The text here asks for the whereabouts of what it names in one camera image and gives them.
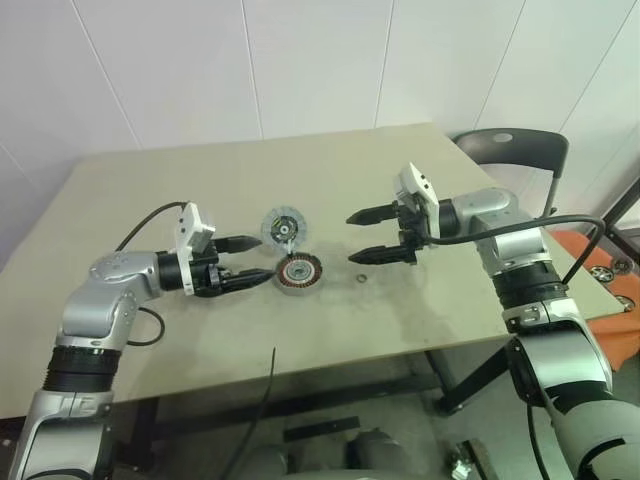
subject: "table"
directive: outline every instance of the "table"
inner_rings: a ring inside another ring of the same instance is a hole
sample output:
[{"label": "table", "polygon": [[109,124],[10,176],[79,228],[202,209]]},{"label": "table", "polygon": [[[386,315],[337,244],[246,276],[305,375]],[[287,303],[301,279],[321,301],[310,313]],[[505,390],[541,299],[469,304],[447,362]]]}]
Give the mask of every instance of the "table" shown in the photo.
[{"label": "table", "polygon": [[[397,243],[395,222],[357,227],[345,219],[391,201],[392,179],[409,161],[440,198],[494,185],[432,124],[108,153],[81,162],[0,274],[0,418],[25,414],[65,300],[89,265],[173,200],[195,201],[220,236],[257,235],[271,208],[296,207],[309,226],[301,250],[322,260],[324,285],[307,297],[285,296],[271,284],[215,299],[166,294],[151,305],[167,320],[167,335],[154,347],[125,351],[116,400],[266,376],[274,346],[280,374],[506,336],[473,245],[425,249],[416,267],[347,261],[364,247]],[[171,248],[176,218],[158,218],[131,248]],[[573,258],[551,237],[547,242],[562,275]],[[279,258],[262,246],[222,263],[270,268]],[[366,283],[356,280],[361,273]],[[585,271],[570,293],[588,319],[621,311]],[[154,334],[153,319],[140,315],[135,338]]]}]

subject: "white tiled wall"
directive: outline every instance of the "white tiled wall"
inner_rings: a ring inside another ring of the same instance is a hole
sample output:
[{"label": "white tiled wall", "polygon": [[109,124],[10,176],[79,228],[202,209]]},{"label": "white tiled wall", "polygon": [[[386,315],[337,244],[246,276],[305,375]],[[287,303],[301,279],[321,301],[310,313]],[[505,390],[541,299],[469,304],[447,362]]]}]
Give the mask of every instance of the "white tiled wall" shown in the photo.
[{"label": "white tiled wall", "polygon": [[[634,0],[2,0],[0,268],[83,155],[432,120],[571,143],[557,206],[640,170]],[[493,167],[532,213],[548,177]]]}]

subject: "chair backrest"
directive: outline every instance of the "chair backrest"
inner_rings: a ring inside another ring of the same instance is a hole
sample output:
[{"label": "chair backrest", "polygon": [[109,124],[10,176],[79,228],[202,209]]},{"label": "chair backrest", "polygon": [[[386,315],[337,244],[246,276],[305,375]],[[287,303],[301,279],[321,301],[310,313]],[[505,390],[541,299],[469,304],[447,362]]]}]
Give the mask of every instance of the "chair backrest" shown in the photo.
[{"label": "chair backrest", "polygon": [[502,163],[541,168],[562,176],[569,142],[559,133],[524,128],[487,128],[453,139],[478,165]]}]

